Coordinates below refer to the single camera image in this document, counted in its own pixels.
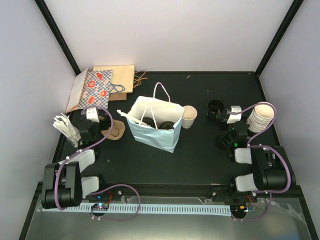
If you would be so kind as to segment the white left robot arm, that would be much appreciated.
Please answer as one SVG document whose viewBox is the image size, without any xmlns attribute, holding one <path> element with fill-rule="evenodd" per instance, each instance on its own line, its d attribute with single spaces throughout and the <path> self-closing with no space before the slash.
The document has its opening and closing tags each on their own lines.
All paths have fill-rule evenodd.
<svg viewBox="0 0 320 240">
<path fill-rule="evenodd" d="M 44 168 L 41 204 L 44 209 L 64 210 L 80 205 L 89 193 L 97 200 L 108 192 L 97 176 L 81 177 L 81 172 L 96 161 L 97 146 L 104 139 L 102 131 L 109 134 L 113 127 L 110 118 L 99 122 L 82 119 L 78 125 L 77 151 L 65 160 L 47 164 Z"/>
</svg>

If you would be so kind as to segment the single black cup lid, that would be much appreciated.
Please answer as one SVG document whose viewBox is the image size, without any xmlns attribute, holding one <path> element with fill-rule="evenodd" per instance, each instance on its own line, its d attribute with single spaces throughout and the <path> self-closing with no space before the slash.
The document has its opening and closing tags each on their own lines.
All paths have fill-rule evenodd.
<svg viewBox="0 0 320 240">
<path fill-rule="evenodd" d="M 147 124 L 148 126 L 152 127 L 152 128 L 155 128 L 156 127 L 156 124 L 154 122 L 154 120 L 150 117 L 143 117 L 142 118 L 142 122 Z"/>
</svg>

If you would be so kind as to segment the light blue paper bag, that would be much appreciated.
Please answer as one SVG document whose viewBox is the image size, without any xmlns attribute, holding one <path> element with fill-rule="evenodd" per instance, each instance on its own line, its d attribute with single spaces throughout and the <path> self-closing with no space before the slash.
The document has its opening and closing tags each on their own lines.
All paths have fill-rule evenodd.
<svg viewBox="0 0 320 240">
<path fill-rule="evenodd" d="M 138 120 L 142 120 L 144 117 L 153 119 L 156 124 L 155 128 L 149 125 L 139 125 L 130 119 L 127 119 L 127 122 L 136 141 L 173 153 L 179 141 L 185 109 L 181 105 L 171 102 L 169 95 L 167 95 L 168 100 L 156 98 L 158 86 L 161 86 L 166 94 L 168 93 L 163 84 L 157 82 L 153 89 L 153 96 L 138 96 L 128 112 L 128 115 Z M 166 121 L 173 122 L 174 129 L 160 129 L 160 125 Z"/>
</svg>

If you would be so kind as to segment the white stirrer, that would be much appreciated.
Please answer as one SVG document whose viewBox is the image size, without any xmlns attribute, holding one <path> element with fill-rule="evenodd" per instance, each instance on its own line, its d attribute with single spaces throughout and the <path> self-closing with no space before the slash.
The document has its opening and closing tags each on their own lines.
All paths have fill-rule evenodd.
<svg viewBox="0 0 320 240">
<path fill-rule="evenodd" d="M 145 122 L 143 122 L 142 120 L 139 120 L 125 112 L 122 112 L 120 109 L 117 109 L 116 110 L 118 114 L 120 114 L 122 117 L 125 117 L 133 122 L 135 122 L 136 124 L 139 124 L 139 125 L 143 125 L 143 126 L 147 126 L 147 124 Z"/>
</svg>

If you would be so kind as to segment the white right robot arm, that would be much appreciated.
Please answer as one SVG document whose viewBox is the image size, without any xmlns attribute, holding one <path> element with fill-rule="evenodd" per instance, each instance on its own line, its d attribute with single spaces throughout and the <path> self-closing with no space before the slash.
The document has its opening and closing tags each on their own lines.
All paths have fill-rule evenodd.
<svg viewBox="0 0 320 240">
<path fill-rule="evenodd" d="M 249 125 L 242 120 L 228 123 L 230 115 L 217 111 L 215 122 L 225 134 L 216 138 L 228 158 L 249 166 L 249 173 L 231 179 L 228 198 L 240 201 L 246 192 L 284 193 L 297 183 L 295 173 L 282 146 L 247 145 Z"/>
</svg>

